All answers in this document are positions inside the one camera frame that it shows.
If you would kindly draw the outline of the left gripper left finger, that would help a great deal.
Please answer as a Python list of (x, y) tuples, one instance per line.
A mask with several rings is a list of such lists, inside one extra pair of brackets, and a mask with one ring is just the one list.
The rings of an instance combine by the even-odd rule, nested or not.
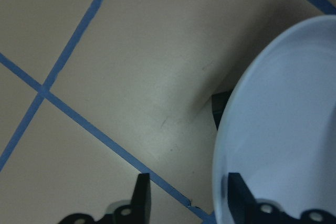
[(150, 174), (139, 174), (131, 198), (132, 223), (146, 224), (150, 222), (151, 185)]

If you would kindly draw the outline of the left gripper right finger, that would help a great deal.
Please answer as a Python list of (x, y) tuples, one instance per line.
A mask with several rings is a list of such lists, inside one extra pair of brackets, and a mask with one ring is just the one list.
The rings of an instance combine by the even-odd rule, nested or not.
[(256, 223), (257, 202), (240, 173), (228, 174), (227, 202), (234, 223)]

